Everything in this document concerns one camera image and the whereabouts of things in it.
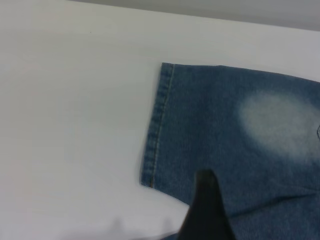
jeans hem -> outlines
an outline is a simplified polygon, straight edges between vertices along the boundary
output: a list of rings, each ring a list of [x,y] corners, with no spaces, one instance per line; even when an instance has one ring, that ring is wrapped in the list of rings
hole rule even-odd
[[[162,63],[158,88],[146,137],[140,175],[140,184],[150,188],[155,187],[155,172],[156,160],[159,150],[159,136],[161,133],[162,121],[168,101],[168,95],[170,92],[174,71],[174,64]]]

blue denim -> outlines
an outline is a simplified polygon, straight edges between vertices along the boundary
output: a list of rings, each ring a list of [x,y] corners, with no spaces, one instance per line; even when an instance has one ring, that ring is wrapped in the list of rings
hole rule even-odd
[[[190,204],[200,169],[237,240],[319,240],[320,83],[163,63],[141,184]]]

black object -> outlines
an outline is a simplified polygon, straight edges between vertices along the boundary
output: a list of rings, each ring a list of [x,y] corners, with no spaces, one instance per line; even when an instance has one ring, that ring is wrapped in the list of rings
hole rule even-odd
[[[196,173],[194,200],[177,240],[236,240],[225,213],[218,179],[212,170]]]

white table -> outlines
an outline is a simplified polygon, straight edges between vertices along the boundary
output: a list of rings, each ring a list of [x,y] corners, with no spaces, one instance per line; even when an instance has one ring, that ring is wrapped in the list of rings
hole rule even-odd
[[[139,185],[161,62],[320,81],[320,32],[1,1],[1,240],[130,240],[179,228],[188,206]]]

gray wall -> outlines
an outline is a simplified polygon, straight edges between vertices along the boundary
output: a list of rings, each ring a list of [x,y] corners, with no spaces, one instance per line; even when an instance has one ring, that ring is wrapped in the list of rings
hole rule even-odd
[[[320,31],[320,0],[74,0]]]

